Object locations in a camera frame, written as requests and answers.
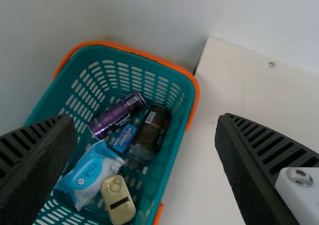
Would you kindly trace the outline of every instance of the blue box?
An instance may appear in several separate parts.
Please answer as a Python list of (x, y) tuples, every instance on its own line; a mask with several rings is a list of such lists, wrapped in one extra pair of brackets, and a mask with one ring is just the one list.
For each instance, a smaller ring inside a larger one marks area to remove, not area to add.
[(137, 127), (132, 124), (126, 124), (119, 132), (118, 137), (112, 144), (112, 147), (117, 151), (124, 153), (126, 148), (130, 145), (137, 131)]

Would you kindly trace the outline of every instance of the gold tin can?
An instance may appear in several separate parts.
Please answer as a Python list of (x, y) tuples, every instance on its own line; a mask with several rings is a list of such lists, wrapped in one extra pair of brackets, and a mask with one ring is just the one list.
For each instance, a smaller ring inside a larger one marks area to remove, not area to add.
[(122, 225), (134, 218), (136, 209), (121, 175), (106, 179), (101, 185), (101, 193), (113, 224)]

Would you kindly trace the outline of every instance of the purple spray can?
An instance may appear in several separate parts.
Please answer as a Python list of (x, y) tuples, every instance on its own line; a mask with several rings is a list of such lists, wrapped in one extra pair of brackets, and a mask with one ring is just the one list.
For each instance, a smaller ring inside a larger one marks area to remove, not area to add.
[(133, 92), (98, 118), (91, 120), (89, 130), (98, 140), (105, 139), (113, 131), (126, 124), (132, 115), (142, 111), (145, 107), (146, 102), (141, 94)]

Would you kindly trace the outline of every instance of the wet wipes pack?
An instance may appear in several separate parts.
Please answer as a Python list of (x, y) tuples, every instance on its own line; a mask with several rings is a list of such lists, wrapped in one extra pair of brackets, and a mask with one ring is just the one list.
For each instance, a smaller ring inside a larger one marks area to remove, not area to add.
[(137, 127), (132, 124), (126, 124), (125, 127), (119, 132), (112, 147), (117, 151), (124, 153), (126, 148), (130, 145), (137, 131)]
[(80, 211), (97, 195), (102, 182), (117, 174), (123, 164), (124, 160), (101, 140), (85, 152), (73, 170), (59, 179), (54, 189), (70, 194)]

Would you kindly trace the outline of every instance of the plastic basket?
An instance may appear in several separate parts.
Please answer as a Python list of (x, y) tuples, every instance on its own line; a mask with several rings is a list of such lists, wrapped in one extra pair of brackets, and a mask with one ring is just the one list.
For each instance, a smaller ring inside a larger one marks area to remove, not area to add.
[[(78, 149), (66, 172), (96, 142), (87, 129), (88, 121), (130, 92), (138, 91), (149, 105), (161, 104), (172, 111), (170, 127), (155, 158), (142, 171), (126, 166), (126, 163), (121, 169), (137, 208), (134, 220), (128, 224), (156, 224), (162, 209), (160, 200), (164, 188), (199, 98), (198, 84), (193, 75), (141, 51), (95, 41), (72, 49), (53, 78), (26, 124), (60, 113), (73, 117), (78, 131)], [(133, 117), (132, 123), (138, 126), (143, 116), (144, 113), (141, 113)], [(34, 224), (108, 225), (111, 222), (100, 194), (78, 213), (64, 194), (53, 191)]]

